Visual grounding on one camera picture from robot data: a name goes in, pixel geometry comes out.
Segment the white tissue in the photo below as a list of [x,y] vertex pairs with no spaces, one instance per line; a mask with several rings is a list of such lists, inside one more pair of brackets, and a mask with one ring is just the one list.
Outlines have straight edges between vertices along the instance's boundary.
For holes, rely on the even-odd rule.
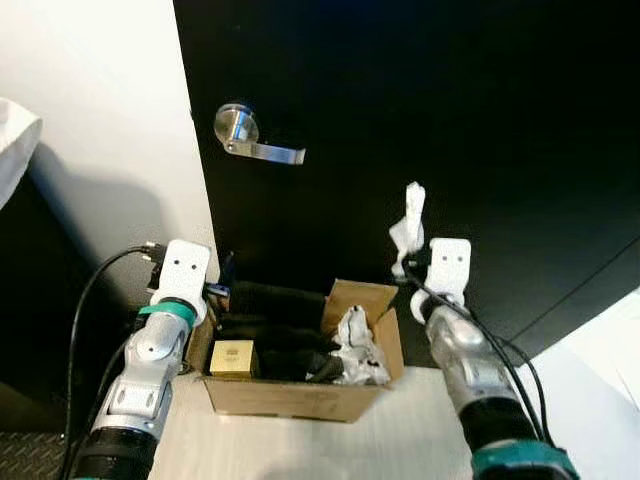
[[404,261],[425,246],[425,229],[422,227],[422,212],[426,205],[426,191],[420,183],[411,182],[404,188],[404,215],[389,229],[389,236],[396,247],[396,261],[390,266],[393,278],[407,278]]

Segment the small gold box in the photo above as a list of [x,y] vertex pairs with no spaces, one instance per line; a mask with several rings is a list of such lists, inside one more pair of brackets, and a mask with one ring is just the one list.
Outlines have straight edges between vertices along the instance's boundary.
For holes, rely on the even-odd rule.
[[215,378],[253,379],[259,372],[253,340],[215,340],[207,371]]

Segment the black clothes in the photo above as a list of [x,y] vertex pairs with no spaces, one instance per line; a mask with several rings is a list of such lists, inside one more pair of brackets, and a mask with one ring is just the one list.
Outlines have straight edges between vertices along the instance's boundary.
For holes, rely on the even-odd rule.
[[251,340],[257,379],[333,384],[346,370],[323,330],[324,294],[255,282],[229,289],[215,340]]

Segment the crumpled silver white wrapper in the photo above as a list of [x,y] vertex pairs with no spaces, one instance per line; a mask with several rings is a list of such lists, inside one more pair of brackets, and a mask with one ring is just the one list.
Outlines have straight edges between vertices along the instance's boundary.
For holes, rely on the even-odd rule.
[[340,365],[340,372],[333,380],[334,384],[381,387],[389,383],[387,357],[383,349],[372,339],[364,306],[348,308],[339,321],[333,340],[339,348],[330,352],[330,356]]

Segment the brown cardboard box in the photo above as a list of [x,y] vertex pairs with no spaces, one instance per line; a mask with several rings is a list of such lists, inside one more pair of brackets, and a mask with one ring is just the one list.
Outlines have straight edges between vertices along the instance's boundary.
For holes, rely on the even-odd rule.
[[390,381],[381,387],[215,378],[209,374],[209,360],[221,314],[212,308],[204,325],[197,326],[186,357],[192,369],[204,380],[215,412],[223,415],[355,422],[379,398],[390,392],[404,374],[401,330],[393,307],[398,292],[393,285],[335,280],[330,291],[324,294],[323,330],[332,339],[349,307],[360,305],[366,308],[372,339],[387,357]]

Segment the black door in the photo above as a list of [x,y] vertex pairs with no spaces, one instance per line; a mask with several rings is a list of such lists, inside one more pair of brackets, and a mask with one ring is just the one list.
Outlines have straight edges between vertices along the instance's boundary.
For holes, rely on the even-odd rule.
[[[607,0],[174,0],[216,250],[237,280],[392,283],[389,228],[474,247],[466,305],[527,355],[640,282],[637,15]],[[291,166],[227,154],[221,105]]]

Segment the dark cabinet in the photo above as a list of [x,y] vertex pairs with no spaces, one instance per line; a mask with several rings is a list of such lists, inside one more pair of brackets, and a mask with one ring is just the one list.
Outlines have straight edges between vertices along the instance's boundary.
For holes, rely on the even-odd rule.
[[70,320],[91,270],[40,188],[20,180],[0,207],[0,433],[64,428]]

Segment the white cloth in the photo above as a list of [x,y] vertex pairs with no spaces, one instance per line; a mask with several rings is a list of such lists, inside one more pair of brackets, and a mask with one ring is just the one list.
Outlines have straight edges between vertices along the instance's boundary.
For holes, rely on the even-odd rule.
[[44,119],[18,102],[0,97],[0,210],[28,172]]

